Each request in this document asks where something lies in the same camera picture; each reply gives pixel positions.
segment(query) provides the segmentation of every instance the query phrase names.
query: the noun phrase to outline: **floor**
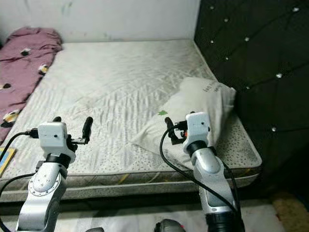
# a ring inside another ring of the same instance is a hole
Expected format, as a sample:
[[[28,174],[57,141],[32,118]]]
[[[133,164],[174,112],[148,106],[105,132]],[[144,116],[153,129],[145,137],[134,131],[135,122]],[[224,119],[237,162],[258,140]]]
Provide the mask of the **floor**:
[[[242,201],[246,232],[285,232],[269,201]],[[170,205],[121,210],[79,211],[59,214],[56,232],[85,232],[103,227],[105,232],[153,232],[155,224],[164,218],[180,222],[187,232],[207,231],[200,204]],[[2,217],[13,230],[17,216]]]
[[[283,226],[288,232],[309,231],[309,210],[288,192],[276,193],[271,198]]]

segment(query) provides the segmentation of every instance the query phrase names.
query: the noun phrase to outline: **pillow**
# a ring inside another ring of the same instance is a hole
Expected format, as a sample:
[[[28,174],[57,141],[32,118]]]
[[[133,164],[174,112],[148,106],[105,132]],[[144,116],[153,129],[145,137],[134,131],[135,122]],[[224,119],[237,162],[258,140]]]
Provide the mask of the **pillow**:
[[[155,115],[131,141],[133,144],[153,153],[160,154],[159,145],[167,126],[165,117],[175,122],[185,120],[191,111],[206,112],[210,118],[210,132],[208,133],[208,146],[216,147],[220,131],[234,107],[236,91],[218,81],[187,77],[180,84],[180,90],[174,94],[167,103],[159,108]],[[163,150],[168,159],[175,161],[186,168],[193,169],[188,154],[182,149],[182,144],[172,145],[166,136]]]

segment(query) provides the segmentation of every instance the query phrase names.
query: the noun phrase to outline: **mattress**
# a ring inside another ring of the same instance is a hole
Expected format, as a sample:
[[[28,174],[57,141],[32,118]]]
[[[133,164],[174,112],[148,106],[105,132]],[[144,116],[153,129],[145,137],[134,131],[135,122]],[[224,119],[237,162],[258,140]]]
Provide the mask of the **mattress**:
[[[195,191],[197,186],[159,155],[130,142],[188,76],[215,79],[191,40],[64,43],[8,138],[56,116],[77,138],[85,119],[92,116],[90,143],[79,146],[68,168],[64,199]],[[37,162],[44,160],[38,140],[20,136],[13,147],[18,151],[0,185],[34,172]],[[238,186],[258,176],[261,158],[235,113],[226,123],[217,153],[232,168]],[[11,183],[1,201],[24,200],[27,184],[28,179]]]

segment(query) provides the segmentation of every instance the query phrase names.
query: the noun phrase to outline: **upholstered headboard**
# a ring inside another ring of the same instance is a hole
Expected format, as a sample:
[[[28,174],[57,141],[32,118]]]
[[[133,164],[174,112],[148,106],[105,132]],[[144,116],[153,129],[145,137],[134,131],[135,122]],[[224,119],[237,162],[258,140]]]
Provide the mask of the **upholstered headboard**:
[[[238,91],[265,187],[297,181],[309,156],[309,1],[202,0],[195,42],[218,80]]]

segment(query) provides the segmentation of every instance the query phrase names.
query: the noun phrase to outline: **pink blanket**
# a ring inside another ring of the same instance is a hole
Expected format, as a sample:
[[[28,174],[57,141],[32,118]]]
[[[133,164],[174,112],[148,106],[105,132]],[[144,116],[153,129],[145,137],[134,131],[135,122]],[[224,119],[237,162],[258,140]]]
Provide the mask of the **pink blanket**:
[[[53,29],[25,27],[7,39],[0,50],[0,144],[61,49]]]

